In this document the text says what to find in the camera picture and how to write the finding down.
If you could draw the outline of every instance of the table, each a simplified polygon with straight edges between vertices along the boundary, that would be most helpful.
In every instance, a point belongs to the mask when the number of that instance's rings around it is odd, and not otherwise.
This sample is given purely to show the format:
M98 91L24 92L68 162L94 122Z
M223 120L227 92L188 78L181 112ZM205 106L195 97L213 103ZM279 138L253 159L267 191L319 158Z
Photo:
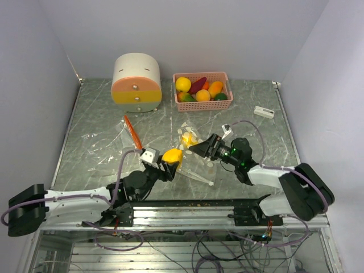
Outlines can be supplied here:
M240 119L254 122L266 143L264 163L271 166L295 166L297 155L284 118L278 93L271 81L231 80L234 101L227 110L180 113L172 91L172 81L162 80L163 98L157 111L128 114L131 124L145 147L161 152L176 146L177 129L184 123L193 123L202 139L211 133L223 135L221 125ZM80 191L106 186L116 180L121 142L115 126L123 118L122 109L110 95L111 80L85 79L80 88L71 126L60 158L59 168L52 183L57 191ZM255 106L275 111L274 119L253 114ZM262 155L262 145L255 129L247 123L234 126L234 137L246 137L253 149L253 159ZM129 158L127 170L138 168ZM149 200L181 200L201 198L257 198L274 194L268 186L241 184L232 172L217 166L215 185L209 186L176 174L173 182L158 181Z

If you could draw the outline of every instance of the green avocado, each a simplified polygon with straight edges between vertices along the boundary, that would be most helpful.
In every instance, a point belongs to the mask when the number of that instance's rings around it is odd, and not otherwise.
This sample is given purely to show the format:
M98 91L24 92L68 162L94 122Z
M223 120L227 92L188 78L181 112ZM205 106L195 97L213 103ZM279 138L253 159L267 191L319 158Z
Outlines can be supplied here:
M227 99L228 99L228 97L224 93L217 94L214 97L214 101L226 101Z

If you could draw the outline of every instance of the plastic bag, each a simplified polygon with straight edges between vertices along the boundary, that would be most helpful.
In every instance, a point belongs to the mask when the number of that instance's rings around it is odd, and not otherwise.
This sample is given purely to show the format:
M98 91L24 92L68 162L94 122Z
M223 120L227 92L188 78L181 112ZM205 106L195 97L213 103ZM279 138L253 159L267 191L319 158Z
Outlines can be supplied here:
M177 171L192 179L213 186L216 177L216 163L188 150L191 145L196 145L203 141L196 127L190 122L184 122L178 128L177 133L179 135L177 147L183 151L183 161Z
M135 144L124 121L107 131L91 133L82 136L82 146L85 149L84 160L91 177L115 175L118 171L123 152L135 149ZM141 169L137 154L127 156L123 165L123 174Z

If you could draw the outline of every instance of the fruit basket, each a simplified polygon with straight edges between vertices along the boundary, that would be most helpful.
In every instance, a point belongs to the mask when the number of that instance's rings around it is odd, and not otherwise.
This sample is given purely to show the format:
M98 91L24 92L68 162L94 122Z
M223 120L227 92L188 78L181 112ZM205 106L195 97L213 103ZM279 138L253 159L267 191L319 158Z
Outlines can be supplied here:
M178 102L176 80L179 77L186 77L191 82L195 82L202 77L206 77L207 81L221 81L223 87L221 93L226 94L227 100L224 101L201 101L201 102ZM233 101L233 93L231 92L228 76L225 72L202 72L202 73L178 73L173 75L173 90L175 93L175 101L179 112L186 111L204 111L204 110L224 110L229 108Z

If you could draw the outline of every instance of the gray wall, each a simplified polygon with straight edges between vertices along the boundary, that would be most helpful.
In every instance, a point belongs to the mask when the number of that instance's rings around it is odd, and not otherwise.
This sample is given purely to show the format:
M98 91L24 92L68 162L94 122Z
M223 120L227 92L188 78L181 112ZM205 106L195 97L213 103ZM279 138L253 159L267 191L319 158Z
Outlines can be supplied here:
M328 216L346 272L362 272L364 2L330 0L282 83L301 158L331 187Z
M143 52L164 77L225 71L283 80L328 0L40 0L80 77Z
M35 183L50 185L78 79L36 0L0 3L0 211ZM1 272L15 272L26 237L0 225Z

